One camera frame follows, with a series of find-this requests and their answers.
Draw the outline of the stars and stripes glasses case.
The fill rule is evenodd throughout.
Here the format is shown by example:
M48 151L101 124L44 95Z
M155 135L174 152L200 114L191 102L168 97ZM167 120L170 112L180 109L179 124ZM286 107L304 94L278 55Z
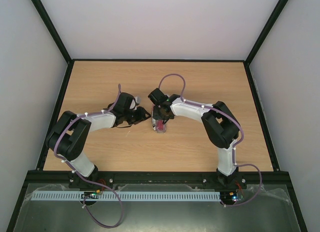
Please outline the stars and stripes glasses case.
M151 125L152 125L153 130L156 133L165 133L167 130L167 126L164 124L164 122L162 120L155 119L154 114L155 114L155 109L154 109L154 106L152 106Z

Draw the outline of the red sunglasses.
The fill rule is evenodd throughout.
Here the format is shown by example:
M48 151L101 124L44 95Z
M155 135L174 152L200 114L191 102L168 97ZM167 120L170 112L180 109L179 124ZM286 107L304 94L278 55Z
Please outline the red sunglasses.
M156 120L154 130L158 133L164 133L166 131L166 125L162 120Z

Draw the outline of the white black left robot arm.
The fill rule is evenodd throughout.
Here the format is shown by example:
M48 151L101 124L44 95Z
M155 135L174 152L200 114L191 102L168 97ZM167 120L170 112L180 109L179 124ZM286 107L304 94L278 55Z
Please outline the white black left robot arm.
M46 145L55 157L67 164L72 173L91 186L105 187L98 179L98 168L89 160L84 146L89 133L101 129L124 128L151 118L151 114L140 106L140 98L119 92L116 100L98 112L76 114L65 111L46 137Z

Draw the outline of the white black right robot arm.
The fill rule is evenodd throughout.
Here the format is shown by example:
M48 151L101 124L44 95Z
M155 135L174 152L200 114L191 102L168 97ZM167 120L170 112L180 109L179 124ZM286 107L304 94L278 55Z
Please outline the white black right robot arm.
M153 117L163 123L176 116L193 119L203 124L210 142L217 147L217 181L228 188L236 181L236 145L240 124L224 102L202 104L187 100L180 95L167 96L159 88L154 89L148 98L154 105Z

